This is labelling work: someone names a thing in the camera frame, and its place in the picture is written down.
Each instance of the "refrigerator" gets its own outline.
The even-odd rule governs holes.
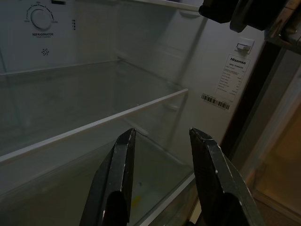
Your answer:
[[[1,225],[79,225],[96,170],[130,128],[131,226],[190,218],[191,127],[245,166],[248,131],[260,124],[256,143],[301,57],[256,26],[202,16],[205,3],[0,1]]]

